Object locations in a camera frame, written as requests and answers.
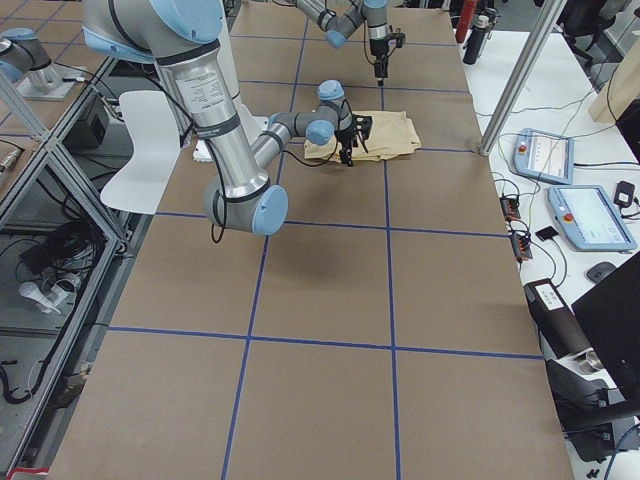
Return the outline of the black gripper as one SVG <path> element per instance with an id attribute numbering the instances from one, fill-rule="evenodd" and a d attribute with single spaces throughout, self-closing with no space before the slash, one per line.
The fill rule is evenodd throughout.
<path id="1" fill-rule="evenodd" d="M 356 142 L 356 130 L 354 128 L 345 128 L 335 132 L 335 137 L 340 145 L 339 151 L 340 161 L 347 167 L 353 166 L 352 149 Z"/>
<path id="2" fill-rule="evenodd" d="M 374 74 L 378 84 L 383 84 L 387 78 L 387 57 L 389 47 L 387 46 L 387 38 L 370 39 L 369 47 L 371 54 L 376 58 L 374 61 Z"/>

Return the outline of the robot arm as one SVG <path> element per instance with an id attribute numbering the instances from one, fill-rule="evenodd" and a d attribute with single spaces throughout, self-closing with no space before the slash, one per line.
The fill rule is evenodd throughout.
<path id="1" fill-rule="evenodd" d="M 204 198 L 211 222 L 222 228 L 272 235 L 283 225 L 288 196 L 266 170 L 295 137 L 316 145 L 336 139 L 350 163 L 356 117 L 336 80 L 318 88 L 313 112 L 278 113 L 255 141 L 241 124 L 218 63 L 225 31 L 218 1 L 87 1 L 86 44 L 106 56 L 154 63 L 179 92 L 179 110 L 191 121 L 216 163 L 218 175 Z"/>
<path id="2" fill-rule="evenodd" d="M 340 48 L 362 25 L 369 35 L 369 49 L 374 57 L 374 76 L 382 86 L 388 77 L 391 26 L 387 20 L 386 1 L 354 1 L 344 14 L 331 10 L 324 1 L 287 1 L 311 19 L 334 48 Z"/>

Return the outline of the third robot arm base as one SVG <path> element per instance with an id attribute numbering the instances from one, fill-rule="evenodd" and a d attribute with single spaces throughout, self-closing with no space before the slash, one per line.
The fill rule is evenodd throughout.
<path id="1" fill-rule="evenodd" d="M 1 33 L 1 73 L 23 98 L 63 100 L 75 83 L 75 75 L 56 66 L 36 33 L 26 27 Z"/>

